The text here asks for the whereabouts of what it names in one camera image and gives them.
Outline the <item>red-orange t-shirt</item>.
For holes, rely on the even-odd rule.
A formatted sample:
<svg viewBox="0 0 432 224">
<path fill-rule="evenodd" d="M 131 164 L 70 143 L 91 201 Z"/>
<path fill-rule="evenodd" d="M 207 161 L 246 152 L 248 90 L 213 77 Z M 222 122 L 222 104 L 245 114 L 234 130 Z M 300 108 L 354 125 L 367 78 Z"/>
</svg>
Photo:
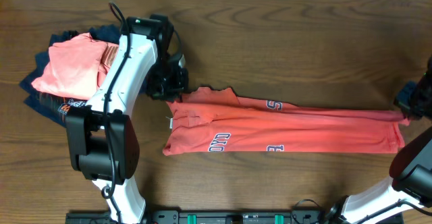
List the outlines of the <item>red-orange t-shirt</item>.
<svg viewBox="0 0 432 224">
<path fill-rule="evenodd" d="M 320 109 L 200 87 L 168 104 L 163 154 L 190 152 L 396 153 L 405 142 L 397 111 Z"/>
</svg>

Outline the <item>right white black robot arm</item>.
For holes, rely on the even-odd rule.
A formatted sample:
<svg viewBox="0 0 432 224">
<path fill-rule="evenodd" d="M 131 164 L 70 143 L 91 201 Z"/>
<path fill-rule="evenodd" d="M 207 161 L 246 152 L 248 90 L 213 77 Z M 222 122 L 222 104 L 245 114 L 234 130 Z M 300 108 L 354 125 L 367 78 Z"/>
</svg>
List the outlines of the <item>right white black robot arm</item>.
<svg viewBox="0 0 432 224">
<path fill-rule="evenodd" d="M 394 100 L 405 118 L 431 119 L 431 60 L 418 82 L 408 82 Z M 328 223 L 402 223 L 402 213 L 416 210 L 431 216 L 431 128 L 425 130 L 393 159 L 389 177 L 372 188 L 333 206 Z"/>
</svg>

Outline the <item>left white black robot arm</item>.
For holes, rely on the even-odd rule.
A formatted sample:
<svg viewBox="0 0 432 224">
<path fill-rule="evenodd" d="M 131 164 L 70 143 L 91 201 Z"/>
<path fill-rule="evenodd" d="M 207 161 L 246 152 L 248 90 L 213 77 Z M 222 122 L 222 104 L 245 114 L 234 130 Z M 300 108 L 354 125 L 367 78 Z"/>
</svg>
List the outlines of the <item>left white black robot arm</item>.
<svg viewBox="0 0 432 224">
<path fill-rule="evenodd" d="M 146 201 L 134 177 L 140 147 L 131 114 L 140 91 L 174 101 L 188 87 L 184 55 L 168 52 L 176 35 L 168 17 L 121 22 L 119 51 L 102 86 L 83 107 L 72 107 L 65 126 L 72 168 L 101 191 L 107 213 L 69 213 L 66 223 L 147 223 Z"/>
</svg>

